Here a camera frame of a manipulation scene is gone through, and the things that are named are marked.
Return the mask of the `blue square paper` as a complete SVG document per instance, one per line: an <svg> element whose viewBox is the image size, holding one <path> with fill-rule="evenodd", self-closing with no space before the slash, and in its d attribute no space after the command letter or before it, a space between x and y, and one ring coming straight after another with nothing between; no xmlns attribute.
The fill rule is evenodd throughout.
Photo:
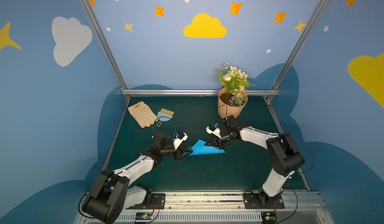
<svg viewBox="0 0 384 224"><path fill-rule="evenodd" d="M223 154L224 150L219 149L218 147L206 146L206 142L203 140L198 140L195 145L188 147L188 150L193 151L190 155L209 155L209 154Z"/></svg>

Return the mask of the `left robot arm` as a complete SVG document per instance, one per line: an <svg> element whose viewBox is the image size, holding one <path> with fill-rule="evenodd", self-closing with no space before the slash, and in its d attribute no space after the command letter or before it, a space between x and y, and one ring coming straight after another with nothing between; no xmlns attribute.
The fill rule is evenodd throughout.
<svg viewBox="0 0 384 224"><path fill-rule="evenodd" d="M112 224L123 210L136 205L147 206L151 202L152 190L143 185L133 186L133 182L157 167L163 157L172 156L178 161L193 153L182 147L187 138L185 132L177 132L172 138L165 132L158 132L135 161L113 171L103 170L81 197L79 214Z"/></svg>

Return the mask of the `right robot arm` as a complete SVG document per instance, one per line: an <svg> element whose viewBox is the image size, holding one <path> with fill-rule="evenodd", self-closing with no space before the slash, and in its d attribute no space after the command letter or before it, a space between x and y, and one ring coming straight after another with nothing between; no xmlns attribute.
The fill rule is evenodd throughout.
<svg viewBox="0 0 384 224"><path fill-rule="evenodd" d="M256 144L268 151L272 169L257 194L244 194L247 209L283 209L283 186L288 179L305 163L305 157L288 132L270 133L251 126L241 125L231 115L223 119L227 131L222 131L218 124L206 128L213 136L205 144L222 150L224 144L233 139Z"/></svg>

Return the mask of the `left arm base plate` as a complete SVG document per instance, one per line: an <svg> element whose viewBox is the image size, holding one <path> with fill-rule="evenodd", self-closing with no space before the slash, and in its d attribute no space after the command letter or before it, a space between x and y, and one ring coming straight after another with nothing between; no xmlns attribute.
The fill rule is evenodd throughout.
<svg viewBox="0 0 384 224"><path fill-rule="evenodd" d="M166 195L164 193L151 193L146 195L141 204L131 206L128 210L149 210L153 209L155 205L156 209L163 210L165 208L165 200Z"/></svg>

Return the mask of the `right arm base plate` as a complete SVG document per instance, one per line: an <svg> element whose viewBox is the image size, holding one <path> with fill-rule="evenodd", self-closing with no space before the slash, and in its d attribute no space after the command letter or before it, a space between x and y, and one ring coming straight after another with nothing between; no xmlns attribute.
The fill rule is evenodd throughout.
<svg viewBox="0 0 384 224"><path fill-rule="evenodd" d="M246 209L284 209L285 204L281 194L269 197L267 194L245 191L243 201Z"/></svg>

